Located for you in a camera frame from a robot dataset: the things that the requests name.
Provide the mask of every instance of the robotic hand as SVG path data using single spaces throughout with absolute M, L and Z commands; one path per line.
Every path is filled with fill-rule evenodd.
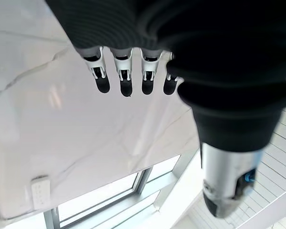
M 192 107 L 210 212 L 232 213 L 253 188 L 262 149 L 286 107 L 286 0 L 46 0 L 109 91 L 102 46 L 111 49 L 130 96 L 132 47 L 142 50 L 142 90 L 150 94 L 161 50 L 173 53 L 164 93 L 176 79 Z

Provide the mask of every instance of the robotic finger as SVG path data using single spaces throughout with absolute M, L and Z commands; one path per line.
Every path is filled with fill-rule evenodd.
M 142 92 L 150 94 L 153 91 L 153 80 L 157 73 L 162 50 L 141 49 L 142 60 Z
M 113 53 L 116 71 L 120 79 L 121 93 L 125 97 L 131 96 L 133 92 L 132 84 L 132 57 L 133 49 L 110 49 Z
M 96 46 L 88 50 L 77 50 L 95 78 L 97 88 L 102 93 L 110 90 L 110 84 L 106 73 L 106 65 L 103 55 L 103 47 Z

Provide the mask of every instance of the window frame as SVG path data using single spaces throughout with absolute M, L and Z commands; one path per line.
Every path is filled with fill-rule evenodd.
M 108 215 L 108 218 L 106 220 L 111 219 L 109 213 L 110 210 L 112 209 L 111 207 L 114 206 L 114 208 L 117 209 L 116 214 L 119 214 L 118 212 L 119 210 L 121 210 L 122 212 L 132 207 L 133 205 L 139 203 L 140 201 L 144 200 L 145 198 L 149 197 L 150 195 L 154 194 L 155 192 L 159 192 L 159 194 L 156 200 L 154 201 L 153 205 L 156 209 L 159 209 L 161 205 L 164 203 L 165 199 L 168 197 L 171 190 L 173 189 L 177 180 L 180 178 L 181 174 L 186 169 L 191 159 L 194 157 L 194 155 L 195 153 L 193 152 L 180 155 L 172 171 L 162 174 L 161 176 L 152 179 L 148 182 L 147 180 L 149 178 L 149 175 L 153 167 L 138 172 L 136 179 L 133 183 L 133 187 L 131 189 L 124 191 L 107 200 L 104 200 L 101 203 L 98 203 L 97 205 L 92 206 L 62 221 L 59 221 L 58 208 L 53 208 L 49 211 L 44 212 L 47 229 L 72 229 L 75 225 L 84 223 L 85 221 L 88 220 L 96 222 L 97 225 L 93 226 L 92 228 L 97 227 L 98 225 L 101 225 L 102 223 L 105 222 L 103 217 L 104 215 L 106 214 Z M 102 204 L 104 204 L 104 206 L 81 217 L 80 219 L 77 219 L 65 226 L 62 227 L 60 226 L 61 223 L 66 222 L 67 220 Z

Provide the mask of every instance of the white marble table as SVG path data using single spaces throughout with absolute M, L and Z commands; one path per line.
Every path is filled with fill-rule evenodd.
M 134 51 L 133 94 L 95 81 L 47 5 L 0 0 L 0 214 L 32 211 L 30 181 L 51 180 L 51 207 L 177 154 L 198 148 L 192 111 L 163 93 L 167 56 L 151 95 L 141 91 Z

